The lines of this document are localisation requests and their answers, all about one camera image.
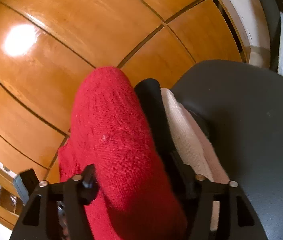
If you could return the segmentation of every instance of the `red sweater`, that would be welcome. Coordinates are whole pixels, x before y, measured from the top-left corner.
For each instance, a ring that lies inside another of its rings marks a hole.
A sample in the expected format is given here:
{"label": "red sweater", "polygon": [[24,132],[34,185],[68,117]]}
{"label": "red sweater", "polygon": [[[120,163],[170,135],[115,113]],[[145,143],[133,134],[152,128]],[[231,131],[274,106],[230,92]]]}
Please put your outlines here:
{"label": "red sweater", "polygon": [[176,200],[137,96],[117,68],[80,86],[71,136],[58,151],[61,181],[95,164],[97,198],[85,210],[96,240],[178,240],[186,218]]}

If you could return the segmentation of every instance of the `screw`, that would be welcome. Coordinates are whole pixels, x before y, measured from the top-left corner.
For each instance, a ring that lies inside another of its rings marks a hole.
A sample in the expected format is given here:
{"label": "screw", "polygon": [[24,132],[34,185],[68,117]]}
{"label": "screw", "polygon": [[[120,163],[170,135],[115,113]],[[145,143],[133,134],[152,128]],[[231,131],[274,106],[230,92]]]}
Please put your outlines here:
{"label": "screw", "polygon": [[229,186],[230,187],[238,187],[238,182],[232,180],[232,181],[229,182]]}
{"label": "screw", "polygon": [[197,174],[197,175],[195,176],[195,178],[196,178],[197,180],[199,180],[199,181],[203,181],[203,180],[206,179],[206,177],[205,177],[204,175],[201,175],[201,174]]}
{"label": "screw", "polygon": [[39,186],[40,187],[46,187],[48,184],[49,184],[49,182],[46,181],[46,180],[43,180],[43,181],[39,182]]}
{"label": "screw", "polygon": [[82,177],[80,174],[76,174],[76,175],[73,176],[72,179],[73,179],[74,181],[79,181],[79,180],[81,180],[82,178],[83,178],[83,177]]}

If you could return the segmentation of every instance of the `black metal bracket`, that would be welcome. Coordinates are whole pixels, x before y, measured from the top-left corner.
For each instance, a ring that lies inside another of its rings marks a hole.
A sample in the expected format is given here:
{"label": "black metal bracket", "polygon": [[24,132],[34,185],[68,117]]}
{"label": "black metal bracket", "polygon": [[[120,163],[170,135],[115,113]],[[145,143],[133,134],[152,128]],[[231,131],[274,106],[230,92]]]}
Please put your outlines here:
{"label": "black metal bracket", "polygon": [[[169,153],[167,159],[174,167],[171,169],[174,183],[179,184],[174,193],[188,221],[185,240],[267,240],[253,206],[237,182],[219,184],[196,175],[176,151]],[[64,203],[70,239],[94,239],[84,210],[84,205],[89,205],[98,192],[94,174],[94,165],[88,165],[81,175],[51,185],[41,181],[33,191],[37,179],[35,173],[26,171],[20,174],[14,184],[18,192],[28,193],[30,198],[10,239],[60,239],[57,201]],[[217,231],[211,232],[214,201],[220,203],[219,224]]]}
{"label": "black metal bracket", "polygon": [[[57,201],[65,206],[67,226],[71,240],[94,239],[84,205],[89,205],[98,192],[94,178],[94,165],[88,165],[81,175],[77,174],[66,182],[49,184],[40,182],[33,192],[23,188],[25,183],[17,179],[17,190],[27,191],[29,200],[24,207],[11,234],[13,240],[60,240]],[[26,181],[34,181],[34,173],[28,172],[23,177]]]}

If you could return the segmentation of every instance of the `white towel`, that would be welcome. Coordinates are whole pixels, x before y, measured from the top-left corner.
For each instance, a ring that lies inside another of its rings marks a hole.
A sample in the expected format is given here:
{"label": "white towel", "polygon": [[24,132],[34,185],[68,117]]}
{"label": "white towel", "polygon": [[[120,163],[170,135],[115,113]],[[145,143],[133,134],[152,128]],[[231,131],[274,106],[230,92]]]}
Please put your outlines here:
{"label": "white towel", "polygon": [[[170,90],[162,88],[161,94],[171,137],[182,161],[190,165],[196,174],[202,174],[210,181],[227,184],[229,178],[226,172],[191,114],[176,101]],[[211,216],[213,231],[217,230],[218,218],[219,203],[214,202]]]}

